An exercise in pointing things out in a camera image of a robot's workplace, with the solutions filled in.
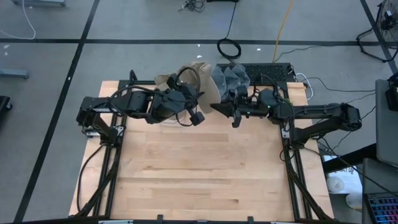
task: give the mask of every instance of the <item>floor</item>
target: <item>floor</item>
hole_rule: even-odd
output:
[[[13,40],[0,33],[0,67],[26,69],[30,73],[28,80],[0,79],[0,95],[10,96],[14,104],[1,125],[0,223],[12,222],[16,217],[40,152],[44,163],[30,202],[24,203],[28,205],[26,213],[19,218],[29,221],[68,215],[86,143],[75,116],[83,97],[98,95],[103,80],[127,79],[130,69],[134,69],[140,80],[151,80],[198,60],[199,55],[212,65],[227,62],[219,55],[215,43],[228,31],[234,4],[211,2],[201,14],[178,12],[184,2],[67,0],[66,7],[34,5],[26,7],[26,11],[38,40]],[[289,2],[242,0],[238,3],[229,38],[247,40],[247,44],[242,45],[243,54],[237,62],[272,61],[275,40]],[[283,55],[279,62],[290,62],[296,72],[319,77],[330,88],[373,89],[375,80],[390,77],[396,69],[395,62],[381,63],[362,54],[355,45],[356,36],[371,27],[369,19],[375,18],[379,2],[294,2],[279,53],[313,44],[337,46],[296,51]],[[92,18],[90,12],[95,15],[91,26],[87,26],[88,18]],[[0,17],[6,18],[0,19],[1,30],[31,37],[32,31],[20,6],[1,1]],[[80,42],[82,37],[88,39],[86,44]],[[99,39],[112,40],[104,44]],[[381,57],[390,53],[374,45],[377,42],[374,34],[364,40],[373,43],[366,47],[368,51]],[[317,80],[312,80],[312,85],[315,96],[310,104],[313,105],[365,95],[330,92]],[[366,114],[375,102],[369,96],[352,104]],[[345,134],[337,131],[326,138],[335,146]],[[347,137],[336,151],[345,154],[374,141],[372,113],[364,119],[363,127]],[[333,195],[331,200],[336,218],[361,223],[361,214],[348,208],[343,195]]]

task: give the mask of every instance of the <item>white cable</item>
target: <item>white cable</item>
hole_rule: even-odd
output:
[[[310,96],[309,98],[307,98],[307,100],[311,100],[312,97],[313,97],[313,89],[312,89],[312,86],[311,86],[310,81],[309,81],[309,80],[307,79],[307,77],[306,77],[304,74],[302,74],[302,73],[296,73],[296,76],[297,76],[297,75],[302,75],[302,76],[305,78],[305,81],[307,82],[308,87],[310,87],[310,90],[311,90],[311,96]]]
[[[33,37],[32,37],[32,38],[29,38],[29,37],[16,37],[16,36],[14,36],[14,35],[11,35],[11,34],[8,34],[8,33],[4,32],[3,30],[0,30],[0,32],[2,32],[4,35],[7,35],[7,36],[12,37],[12,38],[15,38],[15,39],[20,39],[20,40],[33,40],[33,39],[36,38],[36,30],[33,28],[32,24],[30,23],[29,18],[27,17],[27,14],[26,14],[26,11],[25,11],[25,0],[22,0],[22,10],[24,11],[24,15],[25,15],[26,21],[29,23],[30,28],[31,28],[32,31],[33,31]]]

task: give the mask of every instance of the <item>wooden tabletop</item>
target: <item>wooden tabletop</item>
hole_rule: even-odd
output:
[[[118,82],[105,81],[100,96],[110,96]],[[302,83],[288,83],[290,101],[306,105]],[[111,115],[102,114],[110,123]],[[243,118],[239,128],[220,113],[205,114],[196,127],[127,120],[111,218],[165,220],[294,221],[280,130],[268,119]],[[296,127],[311,125],[296,120]],[[98,148],[88,140],[83,162]],[[318,151],[309,140],[306,147]],[[87,165],[81,205],[98,186],[104,150]],[[301,151],[307,189],[333,217],[320,157]],[[103,194],[106,200],[108,190]],[[298,194],[304,217],[302,197]],[[70,209],[75,214],[76,192]]]

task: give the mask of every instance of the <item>keyboard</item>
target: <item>keyboard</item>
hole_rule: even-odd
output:
[[[250,78],[251,84],[271,85],[272,82],[261,75],[267,75],[275,82],[294,82],[294,70],[290,63],[242,63],[246,68],[246,73]],[[232,64],[218,64],[224,72],[227,67],[232,69]]]
[[[373,223],[398,224],[398,198],[389,193],[365,194]]]

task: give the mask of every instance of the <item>beige cloth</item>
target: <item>beige cloth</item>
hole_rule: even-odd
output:
[[[182,69],[186,67],[193,68],[200,77],[200,90],[199,92],[204,92],[204,94],[199,97],[198,104],[203,113],[211,113],[213,109],[210,107],[211,103],[220,103],[221,97],[211,77],[211,65],[206,62],[191,62],[188,65],[184,65],[177,72],[179,73]],[[166,90],[169,86],[166,84],[167,79],[170,75],[158,75],[155,77],[155,84],[160,90]],[[186,70],[180,75],[180,80],[194,85],[198,88],[198,80],[195,73],[192,70]]]

